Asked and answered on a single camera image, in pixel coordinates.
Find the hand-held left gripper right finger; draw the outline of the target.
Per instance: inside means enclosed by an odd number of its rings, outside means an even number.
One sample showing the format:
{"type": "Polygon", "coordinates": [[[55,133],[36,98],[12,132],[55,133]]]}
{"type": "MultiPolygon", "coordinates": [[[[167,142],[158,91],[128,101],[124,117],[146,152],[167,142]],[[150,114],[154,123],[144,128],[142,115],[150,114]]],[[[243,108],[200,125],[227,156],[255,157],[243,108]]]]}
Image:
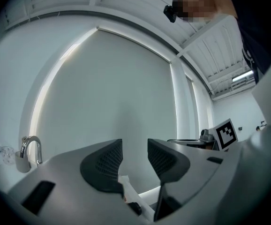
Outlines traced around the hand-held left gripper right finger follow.
{"type": "Polygon", "coordinates": [[[181,204],[167,193],[165,184],[179,181],[190,168],[187,156],[169,148],[164,141],[148,139],[148,160],[160,180],[157,208],[154,221],[159,221],[181,207],[181,204]]]}

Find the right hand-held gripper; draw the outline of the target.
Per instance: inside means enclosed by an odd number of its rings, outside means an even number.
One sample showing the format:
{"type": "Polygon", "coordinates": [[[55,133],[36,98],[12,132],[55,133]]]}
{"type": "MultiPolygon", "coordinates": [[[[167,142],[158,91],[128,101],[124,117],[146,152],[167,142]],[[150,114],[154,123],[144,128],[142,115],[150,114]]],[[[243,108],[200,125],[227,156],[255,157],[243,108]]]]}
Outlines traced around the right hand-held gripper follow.
{"type": "Polygon", "coordinates": [[[228,119],[213,128],[203,129],[198,139],[170,139],[168,142],[200,149],[227,151],[231,144],[238,142],[238,138],[231,119],[228,119]]]}

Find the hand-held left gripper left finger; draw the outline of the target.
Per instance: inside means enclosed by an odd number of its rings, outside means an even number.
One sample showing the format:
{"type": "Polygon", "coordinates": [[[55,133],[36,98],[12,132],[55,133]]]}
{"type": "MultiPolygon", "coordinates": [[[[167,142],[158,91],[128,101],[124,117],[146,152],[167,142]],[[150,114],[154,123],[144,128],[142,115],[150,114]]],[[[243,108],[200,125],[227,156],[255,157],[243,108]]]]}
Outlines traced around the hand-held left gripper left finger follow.
{"type": "Polygon", "coordinates": [[[118,180],[122,161],[122,140],[107,141],[103,148],[82,160],[80,173],[83,179],[96,190],[116,193],[124,197],[123,185],[118,180]]]}

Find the white vanity sink cabinet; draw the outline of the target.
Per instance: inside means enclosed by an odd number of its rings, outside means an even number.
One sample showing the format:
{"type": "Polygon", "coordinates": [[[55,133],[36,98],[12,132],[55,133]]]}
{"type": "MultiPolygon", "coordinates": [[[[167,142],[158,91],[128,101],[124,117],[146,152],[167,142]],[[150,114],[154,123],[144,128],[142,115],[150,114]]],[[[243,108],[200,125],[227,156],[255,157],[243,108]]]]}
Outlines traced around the white vanity sink cabinet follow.
{"type": "Polygon", "coordinates": [[[51,180],[35,177],[37,165],[30,163],[31,169],[22,173],[15,164],[7,165],[0,159],[0,194],[16,201],[22,201],[37,187],[54,189],[56,183],[51,180]]]}

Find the narrow grey roller blind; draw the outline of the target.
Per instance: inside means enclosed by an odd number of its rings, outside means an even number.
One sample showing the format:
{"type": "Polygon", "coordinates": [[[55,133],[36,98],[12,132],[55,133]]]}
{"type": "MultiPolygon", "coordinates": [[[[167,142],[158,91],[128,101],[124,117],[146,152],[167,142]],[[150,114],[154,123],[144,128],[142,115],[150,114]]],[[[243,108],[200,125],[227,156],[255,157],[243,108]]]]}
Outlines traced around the narrow grey roller blind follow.
{"type": "Polygon", "coordinates": [[[189,116],[190,116],[190,139],[197,139],[199,137],[199,119],[197,112],[196,97],[193,87],[193,81],[186,76],[186,81],[189,90],[189,116]]]}

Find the pink white toothbrush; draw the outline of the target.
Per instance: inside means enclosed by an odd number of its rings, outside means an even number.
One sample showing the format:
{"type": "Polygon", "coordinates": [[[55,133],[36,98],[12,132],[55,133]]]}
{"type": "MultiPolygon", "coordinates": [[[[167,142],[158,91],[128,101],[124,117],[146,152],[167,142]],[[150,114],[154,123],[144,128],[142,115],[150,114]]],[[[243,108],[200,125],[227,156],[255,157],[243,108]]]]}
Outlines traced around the pink white toothbrush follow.
{"type": "Polygon", "coordinates": [[[142,199],[139,194],[135,191],[129,182],[129,177],[127,175],[118,177],[118,182],[123,185],[124,197],[127,203],[135,202],[142,209],[142,213],[139,218],[145,223],[153,223],[155,211],[142,199]]]}

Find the ceiling tube light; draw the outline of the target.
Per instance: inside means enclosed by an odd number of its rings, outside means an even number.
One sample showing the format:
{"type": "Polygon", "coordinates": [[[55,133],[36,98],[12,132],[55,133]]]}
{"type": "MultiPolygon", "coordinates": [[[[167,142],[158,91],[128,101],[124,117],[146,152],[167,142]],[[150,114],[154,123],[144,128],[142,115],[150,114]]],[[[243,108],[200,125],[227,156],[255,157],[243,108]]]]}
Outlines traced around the ceiling tube light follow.
{"type": "Polygon", "coordinates": [[[241,79],[243,79],[243,78],[245,78],[247,76],[253,75],[253,74],[254,74],[254,72],[252,70],[246,71],[246,72],[244,72],[244,73],[242,73],[240,75],[237,75],[237,76],[233,77],[232,82],[239,81],[239,80],[241,80],[241,79]]]}

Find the chrome faucet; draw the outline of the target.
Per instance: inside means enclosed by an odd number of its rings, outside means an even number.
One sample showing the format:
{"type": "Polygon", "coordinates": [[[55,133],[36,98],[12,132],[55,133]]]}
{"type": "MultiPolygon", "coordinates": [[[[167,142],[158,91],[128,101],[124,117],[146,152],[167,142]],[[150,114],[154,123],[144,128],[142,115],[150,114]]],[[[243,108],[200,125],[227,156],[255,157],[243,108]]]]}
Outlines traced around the chrome faucet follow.
{"type": "Polygon", "coordinates": [[[43,163],[43,160],[42,160],[42,145],[41,145],[40,139],[35,135],[22,138],[22,146],[21,146],[21,149],[20,149],[20,158],[25,158],[25,157],[28,156],[27,155],[27,149],[28,149],[29,145],[32,142],[36,142],[36,144],[37,144],[37,146],[36,146],[36,148],[37,148],[37,160],[36,160],[36,163],[37,163],[37,165],[41,165],[43,163]]]}

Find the beige cup with wooden brush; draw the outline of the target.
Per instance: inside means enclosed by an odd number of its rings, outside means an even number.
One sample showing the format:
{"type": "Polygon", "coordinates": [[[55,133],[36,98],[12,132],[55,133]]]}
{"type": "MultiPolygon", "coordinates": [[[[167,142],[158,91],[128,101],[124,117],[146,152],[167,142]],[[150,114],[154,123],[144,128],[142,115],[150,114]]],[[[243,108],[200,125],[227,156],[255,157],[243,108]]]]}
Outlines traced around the beige cup with wooden brush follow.
{"type": "Polygon", "coordinates": [[[21,154],[20,151],[15,153],[15,165],[17,170],[21,173],[27,173],[31,170],[31,166],[28,161],[28,155],[25,153],[21,154]]]}

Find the dotted glass cup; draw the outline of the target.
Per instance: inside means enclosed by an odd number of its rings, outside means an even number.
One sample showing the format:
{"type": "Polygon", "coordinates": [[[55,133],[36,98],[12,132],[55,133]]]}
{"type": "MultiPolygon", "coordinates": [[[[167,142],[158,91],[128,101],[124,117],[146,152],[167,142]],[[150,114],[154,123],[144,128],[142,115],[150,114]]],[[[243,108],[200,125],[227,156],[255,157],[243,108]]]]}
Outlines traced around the dotted glass cup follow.
{"type": "Polygon", "coordinates": [[[12,147],[4,146],[1,149],[2,160],[7,165],[15,163],[15,151],[12,147]]]}

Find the person's black shirt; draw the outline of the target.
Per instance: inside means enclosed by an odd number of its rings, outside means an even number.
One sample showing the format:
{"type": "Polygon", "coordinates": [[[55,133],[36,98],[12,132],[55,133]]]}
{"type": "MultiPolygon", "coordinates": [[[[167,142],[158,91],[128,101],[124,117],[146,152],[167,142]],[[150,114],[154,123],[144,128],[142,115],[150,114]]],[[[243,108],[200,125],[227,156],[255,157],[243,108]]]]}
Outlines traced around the person's black shirt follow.
{"type": "Polygon", "coordinates": [[[258,82],[271,66],[271,0],[231,0],[248,66],[258,82]]]}

